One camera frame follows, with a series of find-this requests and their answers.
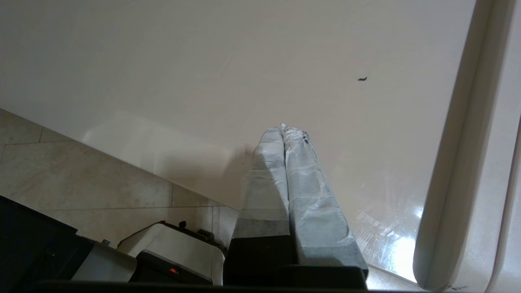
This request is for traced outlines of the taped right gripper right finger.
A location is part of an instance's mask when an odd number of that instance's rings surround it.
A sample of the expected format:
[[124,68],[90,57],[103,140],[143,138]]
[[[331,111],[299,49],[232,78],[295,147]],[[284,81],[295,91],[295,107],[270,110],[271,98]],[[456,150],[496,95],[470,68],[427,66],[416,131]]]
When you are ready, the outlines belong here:
[[283,125],[289,221],[299,265],[369,270],[309,135]]

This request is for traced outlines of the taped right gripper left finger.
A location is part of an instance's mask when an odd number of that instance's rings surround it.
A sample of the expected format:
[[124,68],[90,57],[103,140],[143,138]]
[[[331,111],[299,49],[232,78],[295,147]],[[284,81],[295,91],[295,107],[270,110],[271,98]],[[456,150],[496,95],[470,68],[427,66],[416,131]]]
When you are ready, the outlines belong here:
[[281,127],[263,133],[245,175],[243,204],[223,268],[225,285],[272,285],[291,265],[288,182]]

